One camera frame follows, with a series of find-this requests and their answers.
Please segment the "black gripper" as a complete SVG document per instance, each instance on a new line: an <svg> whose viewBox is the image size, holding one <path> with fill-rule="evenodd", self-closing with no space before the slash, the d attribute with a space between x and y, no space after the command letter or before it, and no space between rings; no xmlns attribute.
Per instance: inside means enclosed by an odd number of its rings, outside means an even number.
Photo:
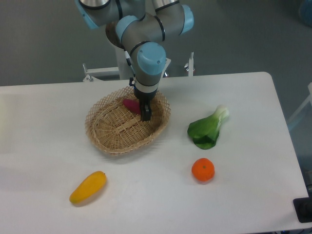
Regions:
<svg viewBox="0 0 312 234"><path fill-rule="evenodd" d="M147 86L141 84L136 78L129 78L129 85L133 87L135 97L141 104L141 121L151 120L151 108L149 102L156 96L158 84Z"/></svg>

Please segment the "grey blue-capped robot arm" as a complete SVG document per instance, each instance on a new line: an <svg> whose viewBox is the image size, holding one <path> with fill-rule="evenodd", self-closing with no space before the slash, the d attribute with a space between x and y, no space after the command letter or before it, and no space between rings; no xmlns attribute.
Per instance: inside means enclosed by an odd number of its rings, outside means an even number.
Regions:
<svg viewBox="0 0 312 234"><path fill-rule="evenodd" d="M117 38L129 54L134 70L135 76L129 84L139 100L141 121L149 121L150 102L166 64L166 52L160 42L192 29L194 16L190 7L178 0L154 0L156 14L150 16L143 0L77 0L75 3L91 29L116 22Z"/></svg>

